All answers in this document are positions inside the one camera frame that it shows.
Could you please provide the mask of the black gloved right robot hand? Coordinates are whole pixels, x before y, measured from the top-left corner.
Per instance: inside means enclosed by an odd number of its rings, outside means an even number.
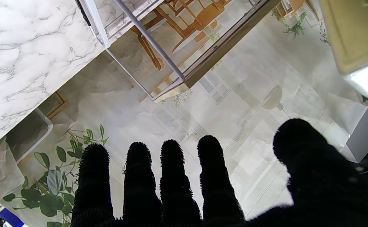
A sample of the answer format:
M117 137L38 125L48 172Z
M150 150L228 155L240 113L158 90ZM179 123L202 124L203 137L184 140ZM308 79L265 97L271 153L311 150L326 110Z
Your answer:
M283 123L273 150L290 175L292 205L270 208L246 220L214 136L197 145L203 211L193 199L179 143L161 148L160 196L150 151L132 143L127 152L122 218L115 218L110 194L109 153L88 145L79 164L72 227L368 227L368 181L307 121Z

